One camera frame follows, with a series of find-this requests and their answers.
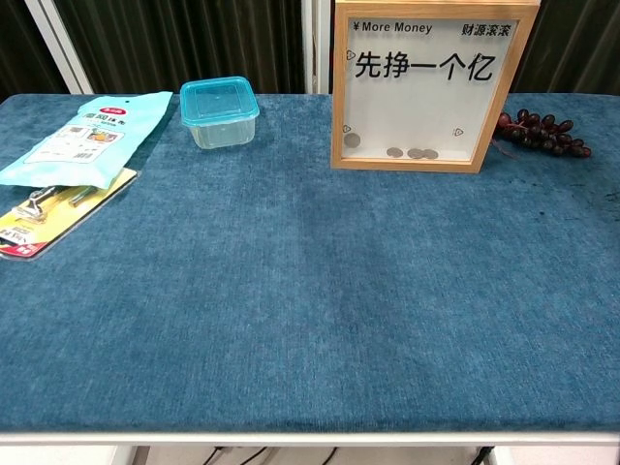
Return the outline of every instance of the grape stem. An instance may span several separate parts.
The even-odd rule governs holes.
[[[518,157],[512,155],[510,152],[507,152],[506,150],[504,150],[496,139],[491,139],[491,144],[495,148],[497,148],[502,155],[506,155],[507,157],[512,158],[513,160],[518,160],[519,159]]]

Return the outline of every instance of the blue tablecloth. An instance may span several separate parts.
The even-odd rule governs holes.
[[[88,99],[6,101],[0,166]],[[620,428],[620,99],[510,96],[594,156],[475,175],[331,170],[328,97],[259,104],[202,151],[173,98],[134,185],[0,262],[0,430]]]

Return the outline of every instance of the wooden frame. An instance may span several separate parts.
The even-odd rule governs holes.
[[[479,172],[495,123],[536,19],[539,0],[336,0],[331,166],[353,170]],[[343,158],[347,35],[350,18],[512,19],[516,30],[508,47],[484,123],[469,161]]]

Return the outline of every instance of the black cable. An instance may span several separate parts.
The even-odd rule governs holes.
[[[215,454],[218,452],[218,450],[222,450],[222,448],[214,448],[211,455],[209,455],[208,458],[204,460],[202,465],[207,465],[211,461],[211,459],[215,456]]]
[[[472,465],[481,465],[484,459],[488,457],[492,450],[493,446],[480,448],[480,451],[478,452],[478,455],[476,455],[476,458],[472,462]]]
[[[259,450],[258,452],[256,452],[254,455],[252,455],[250,458],[246,458],[245,460],[243,460],[239,465],[247,465],[249,462],[251,462],[252,460],[254,460],[256,457],[258,457],[259,455],[261,455],[263,452],[265,452],[267,450],[267,448],[262,448],[261,450]]]
[[[321,465],[327,465],[329,463],[329,461],[333,458],[334,454],[336,453],[336,451],[338,450],[338,448],[333,448],[331,450],[331,453],[327,456],[327,458],[323,461],[323,463]]]

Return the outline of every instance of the grapes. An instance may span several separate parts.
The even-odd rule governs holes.
[[[541,118],[538,113],[530,113],[527,108],[522,108],[515,120],[508,113],[502,112],[497,120],[495,135],[523,147],[545,150],[556,157],[590,157],[592,149],[585,146],[583,139],[573,139],[568,134],[573,126],[570,119],[556,124],[553,114]]]
[[[558,126],[558,133],[566,133],[573,128],[573,122],[570,119],[562,121]]]
[[[525,121],[527,119],[527,117],[530,115],[530,112],[525,109],[522,108],[519,110],[519,112],[516,114],[516,120],[521,123],[523,121]]]
[[[548,114],[542,119],[542,126],[545,128],[550,128],[555,123],[555,116],[552,114]]]

